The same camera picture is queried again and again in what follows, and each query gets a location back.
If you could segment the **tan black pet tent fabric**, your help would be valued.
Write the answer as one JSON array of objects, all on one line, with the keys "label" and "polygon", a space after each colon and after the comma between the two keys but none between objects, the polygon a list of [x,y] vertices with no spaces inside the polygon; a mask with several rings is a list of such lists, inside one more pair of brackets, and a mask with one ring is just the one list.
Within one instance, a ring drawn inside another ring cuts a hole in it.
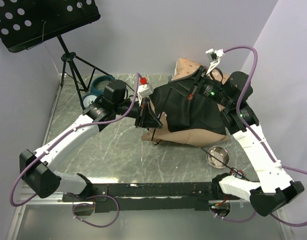
[{"label": "tan black pet tent fabric", "polygon": [[[218,104],[210,99],[198,96],[193,101],[187,101],[164,84],[154,89],[150,105],[157,115],[165,112],[160,119],[163,127],[156,129],[155,139],[195,147],[229,139]],[[150,128],[141,140],[151,142],[153,130]]]}]

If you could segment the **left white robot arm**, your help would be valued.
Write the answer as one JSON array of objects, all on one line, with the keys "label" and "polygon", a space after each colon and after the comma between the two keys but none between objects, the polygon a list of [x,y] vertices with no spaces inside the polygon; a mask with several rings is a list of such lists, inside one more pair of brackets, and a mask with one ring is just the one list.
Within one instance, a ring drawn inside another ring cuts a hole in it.
[{"label": "left white robot arm", "polygon": [[117,122],[117,115],[133,118],[137,128],[162,128],[163,124],[150,104],[149,96],[153,92],[152,85],[145,83],[143,77],[136,81],[135,95],[129,99],[127,84],[122,80],[111,80],[69,128],[35,152],[27,149],[20,154],[22,180],[42,199],[55,192],[74,194],[81,201],[90,199],[92,182],[81,173],[59,172],[58,166],[87,139]]}]

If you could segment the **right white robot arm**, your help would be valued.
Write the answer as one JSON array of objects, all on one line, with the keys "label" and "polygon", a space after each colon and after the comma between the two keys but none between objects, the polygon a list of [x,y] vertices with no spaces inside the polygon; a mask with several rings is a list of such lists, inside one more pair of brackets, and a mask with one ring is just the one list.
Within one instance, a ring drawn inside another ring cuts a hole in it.
[{"label": "right white robot arm", "polygon": [[266,217],[305,190],[300,181],[294,181],[283,169],[264,137],[257,116],[247,104],[253,93],[250,75],[235,71],[222,83],[208,77],[205,67],[200,66],[191,75],[172,80],[169,85],[189,101],[201,95],[224,107],[220,112],[222,123],[243,148],[257,174],[257,182],[229,173],[216,176],[211,188],[216,199],[227,195],[238,197]]}]

